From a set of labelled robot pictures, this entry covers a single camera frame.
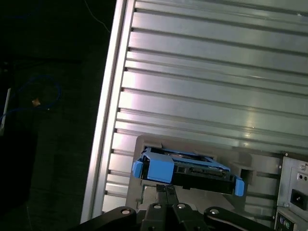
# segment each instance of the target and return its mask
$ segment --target white cable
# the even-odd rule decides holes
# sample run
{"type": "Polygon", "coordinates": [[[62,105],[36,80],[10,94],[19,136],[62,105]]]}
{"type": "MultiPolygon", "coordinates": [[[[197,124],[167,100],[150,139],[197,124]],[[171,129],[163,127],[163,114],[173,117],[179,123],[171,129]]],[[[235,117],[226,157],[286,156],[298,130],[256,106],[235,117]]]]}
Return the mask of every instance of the white cable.
{"type": "Polygon", "coordinates": [[[100,24],[102,24],[102,25],[105,27],[105,29],[110,33],[110,30],[106,27],[105,23],[103,23],[101,20],[99,20],[97,17],[94,16],[94,14],[92,13],[92,11],[91,11],[91,9],[90,9],[88,3],[87,3],[87,0],[84,0],[84,1],[85,1],[86,7],[87,7],[89,13],[91,14],[91,16],[92,16],[97,22],[99,22],[100,24]]]}

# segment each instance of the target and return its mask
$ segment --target blue cable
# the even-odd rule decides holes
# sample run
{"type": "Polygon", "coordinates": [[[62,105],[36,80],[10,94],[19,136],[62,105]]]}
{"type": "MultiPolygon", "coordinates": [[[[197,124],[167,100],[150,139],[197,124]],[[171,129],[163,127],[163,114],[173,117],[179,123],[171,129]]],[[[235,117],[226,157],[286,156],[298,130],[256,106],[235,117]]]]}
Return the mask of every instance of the blue cable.
{"type": "Polygon", "coordinates": [[[53,83],[54,83],[54,86],[57,88],[58,90],[58,95],[57,95],[57,98],[55,99],[55,101],[53,101],[52,103],[48,104],[48,105],[40,105],[40,106],[37,106],[37,107],[29,107],[29,108],[14,108],[10,111],[8,111],[7,113],[5,113],[4,115],[2,115],[0,117],[0,121],[2,121],[2,119],[13,113],[13,112],[19,112],[19,111],[25,111],[25,110],[46,110],[46,109],[49,109],[51,107],[53,107],[58,101],[59,99],[61,98],[61,95],[62,95],[62,89],[61,89],[61,86],[58,82],[56,82],[51,76],[48,76],[48,75],[40,75],[40,76],[37,76],[37,77],[34,77],[34,78],[31,78],[27,83],[25,83],[20,89],[17,90],[17,92],[15,92],[12,96],[12,98],[14,98],[16,96],[16,94],[20,91],[22,91],[28,84],[34,82],[35,80],[39,79],[39,78],[48,78],[50,79],[53,83]]]}

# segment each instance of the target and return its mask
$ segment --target metal plate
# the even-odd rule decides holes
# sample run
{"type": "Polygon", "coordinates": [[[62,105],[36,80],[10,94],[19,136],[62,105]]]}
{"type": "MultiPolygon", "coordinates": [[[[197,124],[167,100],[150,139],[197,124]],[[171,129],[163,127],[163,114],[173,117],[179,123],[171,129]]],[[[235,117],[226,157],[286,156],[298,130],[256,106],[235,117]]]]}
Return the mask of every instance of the metal plate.
{"type": "MultiPolygon", "coordinates": [[[[112,207],[108,187],[125,203],[122,183],[106,185],[107,175],[128,176],[142,134],[307,155],[305,5],[118,0],[82,221],[112,207]]],[[[255,196],[277,196],[271,158],[255,158],[268,163],[254,165],[268,185],[250,187],[255,196]]]]}
{"type": "MultiPolygon", "coordinates": [[[[207,208],[213,206],[234,210],[234,207],[220,193],[205,192],[198,189],[185,190],[179,186],[175,186],[175,189],[179,202],[196,207],[196,210],[200,213],[204,213],[207,208]]],[[[138,206],[138,209],[147,208],[149,204],[156,202],[156,187],[145,186],[143,192],[139,193],[142,204],[138,206]]]]}
{"type": "Polygon", "coordinates": [[[118,196],[105,195],[105,203],[102,211],[110,211],[122,205],[125,205],[126,199],[118,196]]]}
{"type": "Polygon", "coordinates": [[[305,177],[308,179],[307,162],[289,157],[283,159],[277,206],[286,207],[308,222],[308,211],[304,211],[290,202],[292,189],[308,194],[308,180],[305,180],[305,177]]]}
{"type": "MultiPolygon", "coordinates": [[[[0,114],[0,117],[5,115],[8,111],[10,95],[11,95],[11,89],[9,88],[8,91],[7,91],[7,94],[6,94],[5,104],[4,104],[4,108],[3,108],[3,114],[2,115],[0,114]]],[[[2,118],[2,120],[0,120],[0,136],[2,136],[3,133],[4,133],[5,118],[6,118],[6,116],[4,116],[2,118]]]]}

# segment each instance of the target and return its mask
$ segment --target dark floor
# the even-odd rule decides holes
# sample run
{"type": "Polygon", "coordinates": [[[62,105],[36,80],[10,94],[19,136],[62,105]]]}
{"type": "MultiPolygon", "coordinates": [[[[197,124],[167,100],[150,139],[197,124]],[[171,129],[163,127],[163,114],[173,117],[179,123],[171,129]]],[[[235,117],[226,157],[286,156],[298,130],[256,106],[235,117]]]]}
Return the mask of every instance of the dark floor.
{"type": "MultiPolygon", "coordinates": [[[[26,2],[21,9],[10,4],[0,11],[1,46],[20,67],[14,88],[48,74],[60,84],[62,96],[50,110],[21,111],[11,117],[14,127],[37,135],[35,161],[29,200],[0,218],[0,230],[62,231],[80,221],[110,34],[91,18],[83,0],[26,2]],[[37,4],[30,16],[7,17],[21,11],[25,15],[37,4]]],[[[110,29],[115,0],[88,4],[110,29]]],[[[11,105],[28,107],[36,98],[44,104],[55,96],[50,82],[38,80],[11,105]]]]}

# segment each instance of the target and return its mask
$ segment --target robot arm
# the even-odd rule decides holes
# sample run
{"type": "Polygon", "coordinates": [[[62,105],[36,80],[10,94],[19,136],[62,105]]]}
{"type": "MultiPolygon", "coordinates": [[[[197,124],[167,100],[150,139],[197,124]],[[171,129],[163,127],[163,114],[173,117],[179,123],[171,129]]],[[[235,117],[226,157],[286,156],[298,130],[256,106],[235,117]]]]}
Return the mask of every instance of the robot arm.
{"type": "Polygon", "coordinates": [[[157,184],[156,200],[139,212],[126,206],[115,208],[70,231],[272,231],[220,207],[210,207],[201,214],[179,203],[173,185],[157,184]]]}

